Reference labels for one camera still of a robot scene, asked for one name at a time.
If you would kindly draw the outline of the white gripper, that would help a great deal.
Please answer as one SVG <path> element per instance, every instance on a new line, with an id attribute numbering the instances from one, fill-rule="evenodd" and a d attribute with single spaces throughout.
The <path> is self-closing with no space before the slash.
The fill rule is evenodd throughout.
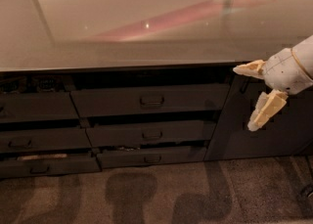
<path id="1" fill-rule="evenodd" d="M 289 95 L 296 95 L 313 86 L 312 50 L 284 49 L 266 62 L 256 60 L 238 65 L 233 68 L 233 72 L 257 79 L 264 78 L 265 83 L 273 89 L 269 94 L 260 94 L 250 116 L 247 128 L 249 131 L 257 131 L 286 105 Z"/>

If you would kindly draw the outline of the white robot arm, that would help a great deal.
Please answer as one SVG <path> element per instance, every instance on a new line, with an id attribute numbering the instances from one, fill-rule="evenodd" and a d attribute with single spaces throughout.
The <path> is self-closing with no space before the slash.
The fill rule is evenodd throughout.
<path id="1" fill-rule="evenodd" d="M 247 128 L 256 131 L 286 105 L 290 95 L 313 86 L 313 36 L 283 49 L 267 61 L 236 66 L 233 72 L 261 79 L 272 89 L 269 94 L 261 93 L 250 116 Z"/>

